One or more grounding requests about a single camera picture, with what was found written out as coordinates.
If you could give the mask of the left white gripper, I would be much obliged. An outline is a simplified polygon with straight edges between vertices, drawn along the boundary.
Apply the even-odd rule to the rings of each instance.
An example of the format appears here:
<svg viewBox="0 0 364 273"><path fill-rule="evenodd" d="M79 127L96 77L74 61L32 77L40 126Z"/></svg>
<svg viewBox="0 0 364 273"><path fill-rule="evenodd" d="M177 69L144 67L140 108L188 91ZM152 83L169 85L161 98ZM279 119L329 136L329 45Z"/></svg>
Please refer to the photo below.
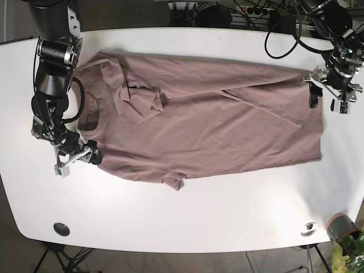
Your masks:
<svg viewBox="0 0 364 273"><path fill-rule="evenodd" d="M362 93L363 88L359 84L352 84L351 79L355 73L349 74L325 68L310 73L303 78L303 82L309 84L309 108L314 109L319 104L319 98L323 95L323 90L327 90L333 95L330 104L331 111L340 114L349 114L351 104L357 101L356 93Z"/></svg>

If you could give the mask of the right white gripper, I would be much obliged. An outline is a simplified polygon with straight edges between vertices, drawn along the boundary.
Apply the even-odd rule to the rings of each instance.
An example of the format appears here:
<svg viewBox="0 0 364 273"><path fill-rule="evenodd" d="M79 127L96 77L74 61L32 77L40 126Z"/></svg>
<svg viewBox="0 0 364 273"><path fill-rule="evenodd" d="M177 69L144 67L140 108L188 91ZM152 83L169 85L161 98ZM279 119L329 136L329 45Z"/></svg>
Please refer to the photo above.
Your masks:
<svg viewBox="0 0 364 273"><path fill-rule="evenodd" d="M62 177L70 174L69 166L78 160L93 165L99 165L102 162L102 154L98 150L97 142L94 140L89 140L75 151L60 144L54 147L54 151L56 156L55 174Z"/></svg>

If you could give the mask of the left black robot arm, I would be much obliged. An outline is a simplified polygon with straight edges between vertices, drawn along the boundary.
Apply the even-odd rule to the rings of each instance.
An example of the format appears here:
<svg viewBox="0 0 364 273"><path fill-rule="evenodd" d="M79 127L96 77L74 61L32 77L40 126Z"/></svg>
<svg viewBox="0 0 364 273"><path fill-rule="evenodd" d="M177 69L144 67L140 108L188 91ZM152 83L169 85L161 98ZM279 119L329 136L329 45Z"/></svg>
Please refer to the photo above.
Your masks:
<svg viewBox="0 0 364 273"><path fill-rule="evenodd" d="M299 21L298 30L292 31L295 44L281 56L273 56L268 52L269 35L281 24L280 20L269 29L265 38L266 54L272 59L282 59L300 45L311 53L321 55L325 69L312 72L303 78L303 81L309 84L309 107L313 109L318 106L319 98L325 89L334 97L330 105L331 111L349 114L351 104L357 100L356 93L363 92L360 85L351 83L354 75L363 67L363 42L353 29L349 12L338 1L293 1L293 8L295 13L289 18L297 17ZM301 41L303 22L300 11L311 18L321 36L331 42L332 49L315 49Z"/></svg>

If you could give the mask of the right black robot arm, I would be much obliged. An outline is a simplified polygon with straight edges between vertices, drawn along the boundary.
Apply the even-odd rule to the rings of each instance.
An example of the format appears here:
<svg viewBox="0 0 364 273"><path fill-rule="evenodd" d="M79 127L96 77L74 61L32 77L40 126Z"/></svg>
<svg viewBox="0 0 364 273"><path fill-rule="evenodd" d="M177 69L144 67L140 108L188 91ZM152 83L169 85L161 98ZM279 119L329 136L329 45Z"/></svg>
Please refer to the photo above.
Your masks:
<svg viewBox="0 0 364 273"><path fill-rule="evenodd" d="M39 34L32 76L34 96L31 107L34 117L31 134L50 142L56 156L55 173L66 177L69 165L75 161L94 165L102 161L96 141L81 144L79 133L66 127L80 118L85 105L84 87L74 77L83 43L80 22L69 1L27 3ZM72 83L79 87L80 105L74 117L64 118Z"/></svg>

